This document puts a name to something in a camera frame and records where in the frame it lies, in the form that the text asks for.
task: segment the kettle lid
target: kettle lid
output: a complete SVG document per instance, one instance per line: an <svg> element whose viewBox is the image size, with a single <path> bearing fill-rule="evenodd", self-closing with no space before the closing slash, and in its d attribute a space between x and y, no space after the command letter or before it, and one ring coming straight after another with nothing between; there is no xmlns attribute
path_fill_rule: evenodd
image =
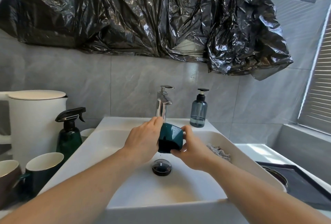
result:
<svg viewBox="0 0 331 224"><path fill-rule="evenodd" d="M56 90L22 90L8 93L8 97L21 100L46 100L64 97L66 94Z"/></svg>

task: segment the chrome faucet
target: chrome faucet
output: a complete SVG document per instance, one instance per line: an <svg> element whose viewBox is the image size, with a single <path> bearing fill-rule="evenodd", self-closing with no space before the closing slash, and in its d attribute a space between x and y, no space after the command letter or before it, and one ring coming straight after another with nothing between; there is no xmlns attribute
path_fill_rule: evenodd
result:
<svg viewBox="0 0 331 224"><path fill-rule="evenodd" d="M157 103L156 103L156 116L162 117L163 122L166 121L167 105L172 104L171 99L168 97L168 92L164 89L174 89L169 85L161 85L161 91L158 91Z"/></svg>

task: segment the green spray bottle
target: green spray bottle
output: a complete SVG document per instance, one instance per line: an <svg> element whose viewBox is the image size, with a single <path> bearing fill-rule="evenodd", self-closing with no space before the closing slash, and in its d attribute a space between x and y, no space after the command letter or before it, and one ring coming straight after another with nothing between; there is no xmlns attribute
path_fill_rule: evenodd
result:
<svg viewBox="0 0 331 224"><path fill-rule="evenodd" d="M61 112L55 119L56 122L63 122L63 129L59 133L56 151L64 155L64 162L66 162L82 144L81 133L75 126L75 120L79 118L81 121L85 122L82 117L83 112L86 112L85 107L66 110Z"/></svg>

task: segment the white kettle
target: white kettle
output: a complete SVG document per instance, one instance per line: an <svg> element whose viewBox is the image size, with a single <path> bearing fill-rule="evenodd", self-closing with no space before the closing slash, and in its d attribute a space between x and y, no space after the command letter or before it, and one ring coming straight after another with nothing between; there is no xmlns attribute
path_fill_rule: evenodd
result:
<svg viewBox="0 0 331 224"><path fill-rule="evenodd" d="M9 101L10 136L0 135L0 144L12 144L13 159L22 168L31 159L56 151L57 137L63 128L55 118L66 110L67 96L54 90L0 92Z"/></svg>

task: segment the sink drain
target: sink drain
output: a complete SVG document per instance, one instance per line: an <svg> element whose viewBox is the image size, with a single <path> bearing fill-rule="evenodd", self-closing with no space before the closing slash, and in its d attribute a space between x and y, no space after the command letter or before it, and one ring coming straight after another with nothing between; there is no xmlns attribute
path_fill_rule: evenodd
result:
<svg viewBox="0 0 331 224"><path fill-rule="evenodd" d="M167 176L171 172L171 163L165 159L155 160L152 165L153 173L157 176Z"/></svg>

